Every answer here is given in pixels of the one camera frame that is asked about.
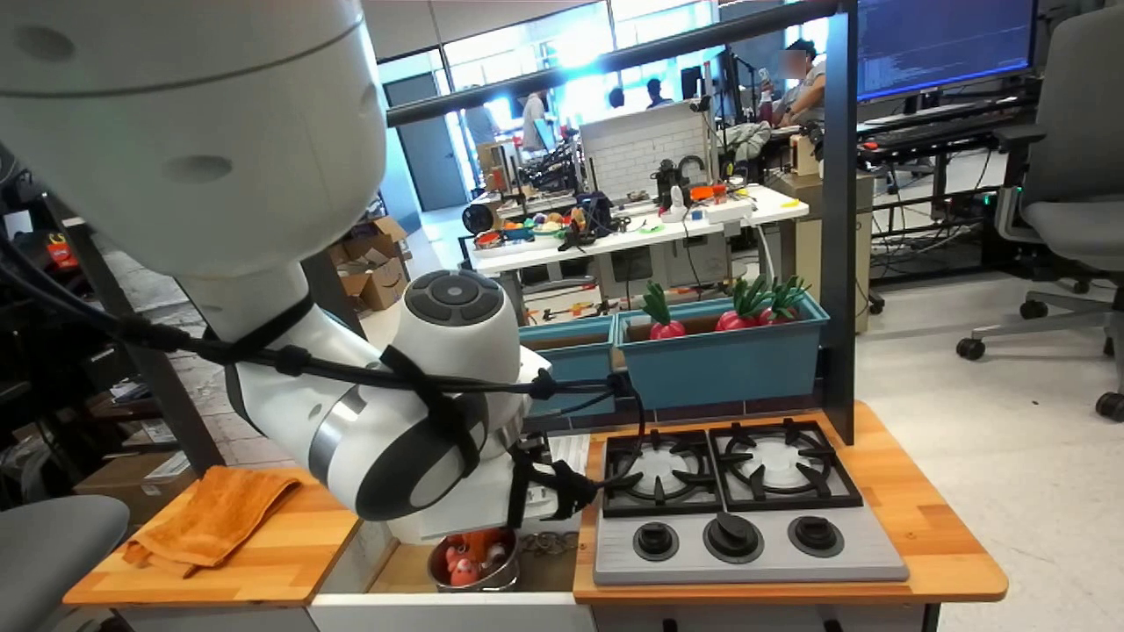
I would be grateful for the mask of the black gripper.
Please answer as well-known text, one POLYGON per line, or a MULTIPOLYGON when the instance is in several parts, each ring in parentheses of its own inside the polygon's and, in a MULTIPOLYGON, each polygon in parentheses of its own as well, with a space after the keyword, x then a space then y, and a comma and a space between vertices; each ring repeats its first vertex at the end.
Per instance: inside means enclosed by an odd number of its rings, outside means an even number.
POLYGON ((586 511, 600 483, 577 476, 565 460, 546 454, 546 440, 531 432, 509 446, 511 458, 511 484, 504 502, 504 524, 543 524, 569 521, 586 511))

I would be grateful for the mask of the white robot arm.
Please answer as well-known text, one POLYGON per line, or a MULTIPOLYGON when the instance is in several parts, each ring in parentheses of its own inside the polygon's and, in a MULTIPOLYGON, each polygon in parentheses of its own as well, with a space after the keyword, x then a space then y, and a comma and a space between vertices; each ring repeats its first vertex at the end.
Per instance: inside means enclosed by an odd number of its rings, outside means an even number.
POLYGON ((119 318, 223 369, 236 411, 399 540, 550 524, 597 484, 523 437, 559 382, 503 285, 430 270, 386 343, 303 265, 371 204, 384 100, 362 0, 0 0, 0 135, 208 329, 119 318))

